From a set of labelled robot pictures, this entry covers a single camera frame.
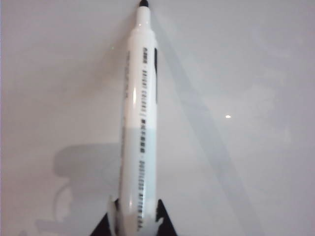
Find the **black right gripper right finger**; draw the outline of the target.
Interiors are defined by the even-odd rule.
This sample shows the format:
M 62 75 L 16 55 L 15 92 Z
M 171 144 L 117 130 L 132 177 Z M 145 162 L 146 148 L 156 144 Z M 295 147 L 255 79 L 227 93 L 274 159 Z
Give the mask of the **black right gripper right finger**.
M 162 222 L 158 226 L 157 236 L 178 236 L 162 199 L 157 202 L 156 222 L 160 220 Z

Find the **clear right gripper left finger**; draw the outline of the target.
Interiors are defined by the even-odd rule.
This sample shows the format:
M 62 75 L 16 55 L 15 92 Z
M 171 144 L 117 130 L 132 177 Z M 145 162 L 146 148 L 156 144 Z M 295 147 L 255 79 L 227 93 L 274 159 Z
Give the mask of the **clear right gripper left finger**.
M 117 236 L 118 199 L 109 197 L 107 211 L 96 227 L 90 233 L 91 236 Z

